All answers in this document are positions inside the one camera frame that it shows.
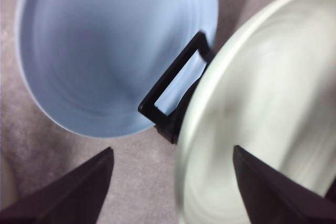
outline beige fabric surface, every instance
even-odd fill
[[[244,21],[272,0],[219,0],[217,51]],[[29,96],[14,52],[17,0],[1,0],[1,148],[11,164],[20,196],[69,172],[107,146],[115,165],[98,224],[177,223],[174,203],[176,146],[154,128],[107,140],[67,132]]]

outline white bowl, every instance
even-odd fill
[[[276,0],[223,46],[188,106],[177,146],[179,222],[249,223],[241,145],[324,195],[336,175],[336,0]]]

